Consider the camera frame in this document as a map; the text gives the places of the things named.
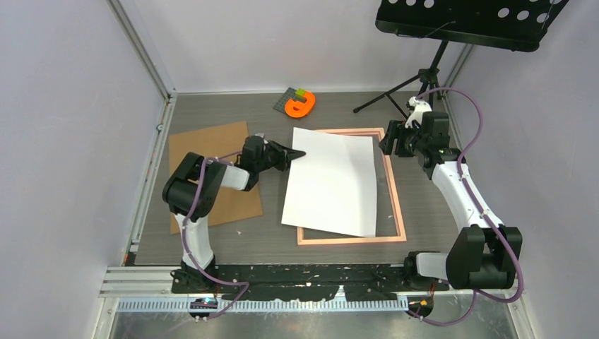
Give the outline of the cat and books photo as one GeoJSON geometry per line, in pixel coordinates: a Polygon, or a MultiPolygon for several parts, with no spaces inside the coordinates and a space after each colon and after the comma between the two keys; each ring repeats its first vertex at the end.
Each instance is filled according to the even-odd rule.
{"type": "Polygon", "coordinates": [[[374,237],[374,139],[295,128],[292,147],[306,154],[291,163],[281,222],[353,237],[374,237]]]}

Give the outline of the pink wooden picture frame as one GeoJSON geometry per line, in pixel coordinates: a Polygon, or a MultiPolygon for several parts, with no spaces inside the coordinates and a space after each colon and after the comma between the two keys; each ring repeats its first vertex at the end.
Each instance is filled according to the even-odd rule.
{"type": "MultiPolygon", "coordinates": [[[[342,136],[370,136],[375,137],[377,141],[381,141],[384,137],[385,130],[382,127],[376,128],[353,128],[353,129],[318,129],[318,132],[332,133],[342,136]]],[[[406,242],[405,226],[401,212],[398,190],[396,188],[395,177],[389,155],[383,154],[382,162],[386,175],[386,183],[389,191],[391,207],[393,209],[394,226],[396,235],[385,237],[338,237],[326,239],[307,239],[304,235],[304,228],[297,228],[297,245],[298,246],[321,246],[321,245],[346,245],[346,244],[383,244],[406,242]]]]}

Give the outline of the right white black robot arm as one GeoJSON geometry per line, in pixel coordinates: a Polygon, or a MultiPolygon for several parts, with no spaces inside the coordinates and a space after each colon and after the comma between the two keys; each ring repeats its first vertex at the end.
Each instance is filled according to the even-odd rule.
{"type": "Polygon", "coordinates": [[[459,228],[446,254],[411,251],[404,260],[404,283],[413,290],[433,279],[455,289],[509,289],[516,281],[523,236],[484,202],[461,150],[452,148],[450,139],[448,114],[425,112],[415,121],[391,120],[379,142],[385,155],[417,158],[459,228]]]}

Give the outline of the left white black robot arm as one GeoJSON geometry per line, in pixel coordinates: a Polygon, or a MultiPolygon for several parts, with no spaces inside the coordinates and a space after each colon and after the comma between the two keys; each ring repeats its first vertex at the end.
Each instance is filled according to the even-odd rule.
{"type": "Polygon", "coordinates": [[[180,267],[172,271],[173,280],[209,292],[223,284],[215,267],[208,217],[221,189],[251,191],[260,174],[270,169],[286,172],[292,161],[306,152],[283,146],[263,136],[245,138],[242,149],[229,155],[206,157],[187,153],[167,180],[162,199],[177,221],[183,255],[180,267]]]}

